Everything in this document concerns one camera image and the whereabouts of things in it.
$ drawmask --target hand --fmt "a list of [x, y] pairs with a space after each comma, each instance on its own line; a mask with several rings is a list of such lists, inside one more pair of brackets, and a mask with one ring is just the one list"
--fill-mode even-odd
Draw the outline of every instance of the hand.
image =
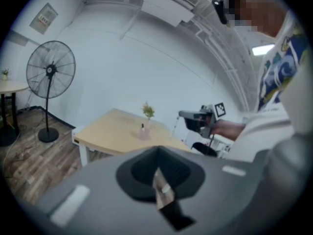
[[234, 123], [220, 119], [214, 125], [211, 134], [218, 134], [227, 139], [235, 141], [245, 126], [245, 124]]

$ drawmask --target gray surface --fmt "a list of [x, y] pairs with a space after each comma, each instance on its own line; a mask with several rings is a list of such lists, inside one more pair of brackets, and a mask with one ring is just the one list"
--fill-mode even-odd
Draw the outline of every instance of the gray surface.
[[[310, 201], [307, 200], [312, 197], [308, 185], [313, 170], [312, 145], [310, 136], [296, 134], [271, 150], [262, 181], [241, 217], [242, 221], [248, 222], [238, 223], [238, 234], [265, 234], [266, 229], [276, 225], [283, 217], [286, 219], [279, 225], [281, 230], [285, 230], [286, 222], [293, 222], [295, 217], [304, 214], [302, 210], [308, 208]], [[302, 196], [305, 200], [300, 200], [286, 217], [306, 187], [306, 197]]]
[[[221, 160], [171, 149], [196, 162], [205, 171], [204, 184], [194, 197], [180, 200], [184, 215], [196, 223], [180, 234], [218, 233], [230, 223], [251, 200], [262, 175], [266, 152], [260, 152], [254, 163]], [[45, 194], [37, 207], [49, 214], [77, 184], [90, 188], [90, 196], [70, 221], [66, 230], [74, 234], [176, 234], [155, 204], [131, 199], [119, 187], [115, 173], [120, 164], [143, 151], [95, 161]], [[239, 177], [222, 171], [224, 165], [245, 170]]]

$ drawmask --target light fixture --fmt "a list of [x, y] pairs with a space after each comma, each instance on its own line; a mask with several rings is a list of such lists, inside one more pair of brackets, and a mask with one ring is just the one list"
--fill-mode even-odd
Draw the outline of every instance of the light fixture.
[[253, 51], [253, 54], [254, 54], [255, 56], [265, 55], [265, 54], [268, 53], [274, 46], [275, 46], [275, 44], [258, 46], [258, 47], [252, 48], [252, 51]]

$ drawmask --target white wall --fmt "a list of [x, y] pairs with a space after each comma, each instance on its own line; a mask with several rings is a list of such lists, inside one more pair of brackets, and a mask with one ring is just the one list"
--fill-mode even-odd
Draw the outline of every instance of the white wall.
[[[122, 5], [90, 5], [62, 31], [57, 40], [73, 51], [76, 74], [71, 87], [50, 101], [49, 111], [78, 126], [114, 107], [142, 116], [148, 101], [155, 119], [173, 130], [179, 110], [222, 101], [225, 119], [241, 120], [234, 97], [220, 79], [214, 82], [222, 67], [182, 30], [141, 12], [119, 40], [133, 13]], [[182, 119], [175, 134], [188, 134]]]
[[[55, 40], [60, 32], [72, 22], [81, 2], [82, 0], [30, 0], [11, 29], [39, 44]], [[53, 7], [58, 16], [43, 35], [29, 25], [47, 3]]]
[[[25, 46], [5, 40], [0, 50], [0, 70], [9, 69], [9, 80], [26, 81], [26, 66], [31, 53], [38, 47], [37, 44], [28, 41]], [[43, 100], [31, 95], [30, 89], [18, 92], [16, 96], [17, 108], [41, 105]]]

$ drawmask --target white stripe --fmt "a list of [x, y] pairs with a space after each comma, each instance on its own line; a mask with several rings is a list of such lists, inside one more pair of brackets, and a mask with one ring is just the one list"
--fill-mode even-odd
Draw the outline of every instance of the white stripe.
[[239, 169], [239, 168], [232, 167], [230, 165], [225, 165], [222, 168], [222, 171], [230, 173], [230, 174], [234, 174], [234, 175], [240, 176], [240, 177], [244, 177], [246, 175], [246, 171]]
[[278, 87], [280, 87], [280, 88], [282, 88], [282, 84], [280, 83], [280, 81], [279, 81], [279, 76], [278, 76], [278, 66], [276, 66], [275, 68], [274, 68], [274, 82], [276, 83], [276, 85], [278, 86]]
[[289, 41], [288, 43], [290, 49], [291, 49], [291, 52], [292, 52], [292, 55], [293, 55], [293, 58], [294, 58], [294, 61], [295, 61], [295, 66], [298, 68], [298, 65], [299, 65], [299, 60], [298, 60], [298, 56], [297, 56], [297, 53], [295, 52], [293, 46], [292, 46], [292, 42]]
[[61, 206], [51, 215], [50, 220], [60, 227], [65, 227], [78, 212], [90, 194], [90, 189], [83, 185], [76, 186]]
[[270, 100], [268, 101], [268, 104], [267, 105], [271, 105], [273, 102], [274, 102], [274, 100], [276, 99], [276, 97], [277, 97], [277, 94], [279, 93], [280, 91], [276, 91], [274, 94], [273, 94], [273, 96], [270, 98]]
[[162, 193], [167, 193], [169, 190], [171, 189], [169, 184], [166, 184], [163, 188], [162, 188]]

